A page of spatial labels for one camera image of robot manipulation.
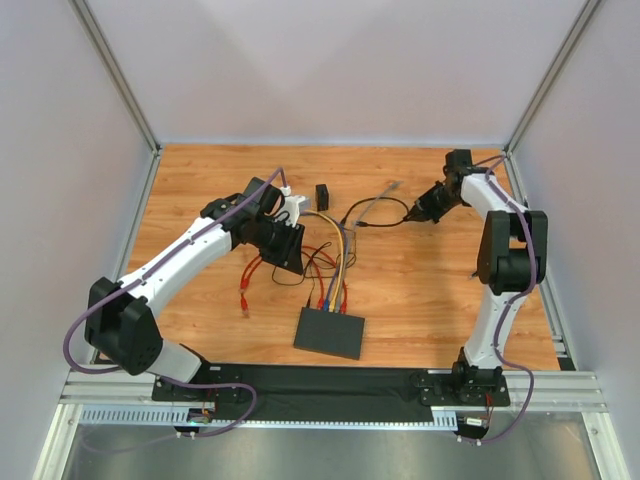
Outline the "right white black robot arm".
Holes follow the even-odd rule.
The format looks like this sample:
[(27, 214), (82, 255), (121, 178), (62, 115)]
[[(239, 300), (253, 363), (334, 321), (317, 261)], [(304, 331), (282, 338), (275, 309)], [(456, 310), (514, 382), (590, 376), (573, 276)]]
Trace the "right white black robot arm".
[(421, 195), (406, 215), (414, 222), (438, 222), (452, 208), (473, 208), (484, 221), (476, 274), (484, 286), (471, 336), (448, 373), (412, 376), (427, 406), (506, 406), (504, 348), (526, 297), (546, 275), (548, 217), (514, 200), (493, 168), (476, 165), (468, 150), (445, 156), (444, 180)]

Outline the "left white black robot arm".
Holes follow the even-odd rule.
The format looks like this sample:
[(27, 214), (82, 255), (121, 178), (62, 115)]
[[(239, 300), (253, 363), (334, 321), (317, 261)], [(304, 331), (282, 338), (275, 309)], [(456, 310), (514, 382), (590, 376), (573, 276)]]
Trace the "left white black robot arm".
[(190, 383), (205, 361), (162, 337), (157, 319), (204, 268), (240, 245), (260, 259), (302, 274), (301, 213), (311, 201), (290, 187), (253, 178), (245, 190), (207, 204), (191, 226), (146, 265), (117, 281), (97, 280), (89, 292), (85, 341), (130, 375), (152, 373)]

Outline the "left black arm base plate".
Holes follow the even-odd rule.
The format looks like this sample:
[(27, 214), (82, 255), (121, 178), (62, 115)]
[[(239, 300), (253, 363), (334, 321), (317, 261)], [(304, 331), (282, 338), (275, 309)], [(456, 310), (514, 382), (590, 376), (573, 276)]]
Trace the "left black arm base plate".
[(240, 383), (242, 371), (238, 366), (219, 364), (202, 367), (189, 382), (190, 387), (177, 386), (157, 380), (151, 398), (163, 402), (215, 402), (235, 404), (250, 400), (251, 394), (239, 387), (220, 388), (220, 384)]

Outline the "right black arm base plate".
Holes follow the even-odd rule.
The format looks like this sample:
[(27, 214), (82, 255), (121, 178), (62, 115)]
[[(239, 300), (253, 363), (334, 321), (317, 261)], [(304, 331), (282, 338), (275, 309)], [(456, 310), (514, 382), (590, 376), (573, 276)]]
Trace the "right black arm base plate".
[(501, 367), (462, 371), (431, 372), (422, 370), (411, 376), (426, 406), (507, 407), (511, 404)]

